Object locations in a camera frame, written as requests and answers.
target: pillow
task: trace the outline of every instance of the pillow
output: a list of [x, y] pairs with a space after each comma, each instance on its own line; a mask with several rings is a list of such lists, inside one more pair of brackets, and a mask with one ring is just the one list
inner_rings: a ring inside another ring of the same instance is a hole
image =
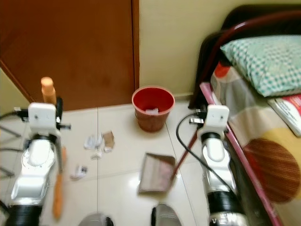
[[264, 97], [301, 93], [301, 35], [239, 39], [221, 50]]

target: book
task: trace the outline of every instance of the book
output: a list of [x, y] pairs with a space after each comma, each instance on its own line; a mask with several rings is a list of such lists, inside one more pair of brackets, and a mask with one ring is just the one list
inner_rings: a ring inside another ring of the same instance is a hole
[[301, 94], [270, 99], [268, 103], [293, 133], [301, 137]]

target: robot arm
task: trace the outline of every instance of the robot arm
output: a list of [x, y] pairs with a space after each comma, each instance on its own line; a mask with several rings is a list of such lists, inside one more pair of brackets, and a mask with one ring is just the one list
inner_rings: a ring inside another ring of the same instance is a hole
[[63, 171], [61, 136], [62, 113], [52, 104], [31, 103], [28, 122], [32, 131], [24, 147], [22, 169], [14, 185], [7, 226], [38, 226], [55, 162]]
[[203, 182], [210, 212], [209, 225], [248, 226], [236, 196], [236, 183], [229, 166], [230, 154], [222, 142], [228, 117], [228, 107], [209, 105], [204, 126], [198, 130], [198, 138], [202, 142], [201, 159], [223, 180], [203, 166]]

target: brown door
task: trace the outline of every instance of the brown door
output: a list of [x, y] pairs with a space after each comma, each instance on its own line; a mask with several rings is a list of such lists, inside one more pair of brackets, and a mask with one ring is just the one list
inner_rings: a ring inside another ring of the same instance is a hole
[[130, 103], [131, 0], [0, 0], [0, 59], [30, 101], [49, 76], [65, 110]]

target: white tile floor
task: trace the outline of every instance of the white tile floor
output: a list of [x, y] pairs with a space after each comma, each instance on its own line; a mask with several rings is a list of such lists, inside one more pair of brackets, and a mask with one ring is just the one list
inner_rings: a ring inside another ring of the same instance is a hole
[[[179, 171], [179, 177], [166, 195], [138, 195], [139, 175], [145, 152], [168, 154], [180, 159], [183, 148], [175, 136], [178, 121], [190, 113], [188, 102], [177, 102], [166, 125], [157, 133], [142, 131], [131, 105], [95, 108], [65, 112], [63, 122], [71, 123], [71, 131], [62, 131], [62, 142], [67, 147], [67, 163], [64, 171], [64, 205], [59, 221], [52, 217], [53, 185], [57, 169], [51, 176], [51, 187], [41, 217], [42, 225], [77, 226], [88, 214], [104, 212], [110, 215], [116, 226], [149, 226], [151, 209], [158, 202], [165, 202], [175, 209], [183, 226], [207, 226], [207, 205], [202, 185], [202, 169], [192, 156], [188, 156]], [[1, 147], [19, 147], [28, 136], [29, 128], [19, 120], [2, 122], [21, 134], [13, 138], [1, 132]], [[188, 142], [194, 127], [183, 124], [180, 134]], [[84, 140], [92, 134], [112, 130], [115, 147], [112, 153], [100, 160], [91, 160], [93, 151], [83, 148]], [[197, 142], [193, 150], [200, 152]], [[1, 152], [0, 164], [16, 174], [20, 171], [20, 153]], [[71, 181], [69, 175], [77, 164], [88, 167], [86, 177]], [[8, 203], [16, 178], [0, 181], [0, 198]]]

